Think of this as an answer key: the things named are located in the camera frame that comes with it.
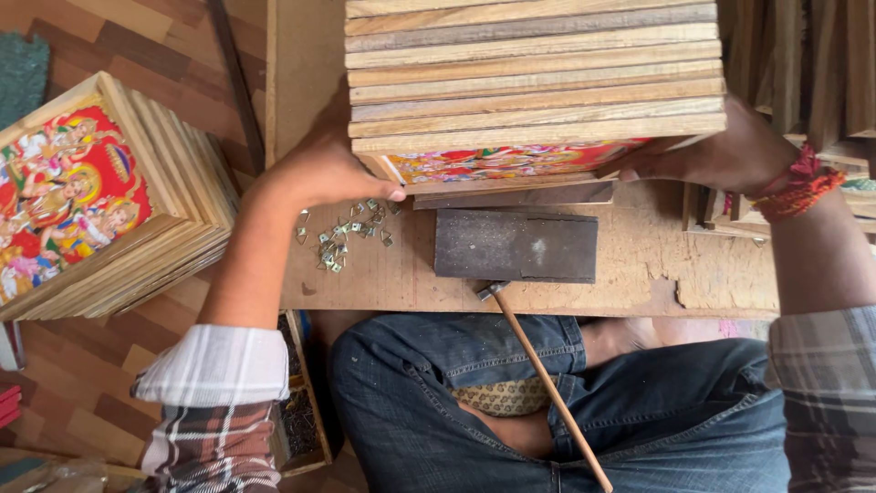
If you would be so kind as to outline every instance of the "wooden hammer handle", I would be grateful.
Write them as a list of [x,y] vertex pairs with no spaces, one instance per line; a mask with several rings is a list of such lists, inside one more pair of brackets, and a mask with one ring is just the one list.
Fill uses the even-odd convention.
[[512,330],[514,330],[514,335],[517,336],[517,339],[520,340],[520,344],[523,345],[523,350],[526,351],[526,356],[529,358],[529,361],[533,363],[535,373],[539,374],[541,383],[544,384],[548,394],[550,394],[550,400],[554,402],[554,406],[560,412],[562,422],[566,424],[566,429],[572,434],[575,443],[578,445],[578,448],[581,449],[584,458],[587,459],[587,463],[590,464],[590,468],[593,469],[593,474],[596,475],[600,486],[603,487],[605,493],[611,493],[614,488],[608,481],[608,476],[605,475],[605,471],[603,471],[602,466],[599,465],[597,457],[593,454],[593,451],[590,450],[590,446],[587,445],[587,440],[584,439],[584,434],[581,433],[581,429],[578,428],[575,418],[572,417],[572,413],[569,412],[569,408],[566,407],[566,403],[563,402],[562,397],[560,397],[560,392],[557,391],[554,381],[550,379],[548,371],[545,369],[544,365],[541,364],[539,355],[535,353],[532,343],[529,342],[529,338],[523,332],[523,327],[520,326],[517,317],[514,316],[514,312],[511,311],[505,303],[504,295],[500,292],[492,292],[492,295],[496,298],[496,303],[498,303],[499,308],[502,309],[502,313],[505,314],[505,319],[508,320],[508,324],[510,324]]

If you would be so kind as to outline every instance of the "hindu deity print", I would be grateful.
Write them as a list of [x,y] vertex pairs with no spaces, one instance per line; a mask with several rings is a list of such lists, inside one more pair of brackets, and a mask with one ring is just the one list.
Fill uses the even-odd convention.
[[0,146],[0,304],[152,214],[136,161],[99,95]]
[[465,151],[383,156],[405,184],[591,171],[649,139],[605,140],[558,146],[505,146]]

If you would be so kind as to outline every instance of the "patterned cushion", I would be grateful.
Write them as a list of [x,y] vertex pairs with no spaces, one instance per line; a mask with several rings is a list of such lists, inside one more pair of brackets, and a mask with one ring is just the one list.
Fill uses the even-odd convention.
[[[551,376],[556,384],[556,377]],[[497,418],[525,416],[550,405],[550,395],[538,377],[450,389],[461,403]]]

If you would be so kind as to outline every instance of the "blue denim jeans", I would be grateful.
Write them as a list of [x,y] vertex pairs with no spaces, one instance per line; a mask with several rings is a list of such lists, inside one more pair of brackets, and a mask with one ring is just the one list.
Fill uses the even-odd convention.
[[[520,316],[615,490],[785,491],[782,394],[762,342],[725,339],[585,370],[572,317]],[[372,492],[601,491],[551,407],[550,460],[518,454],[448,388],[535,376],[500,314],[366,320],[333,346],[333,398]]]

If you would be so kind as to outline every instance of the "shirt sleeve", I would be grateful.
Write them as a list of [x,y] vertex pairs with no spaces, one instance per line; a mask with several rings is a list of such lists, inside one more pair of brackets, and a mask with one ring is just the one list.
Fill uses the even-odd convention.
[[131,387],[162,403],[142,469],[155,490],[274,492],[272,401],[289,397],[279,331],[195,325]]
[[785,396],[788,491],[876,486],[876,306],[782,317],[770,377]]

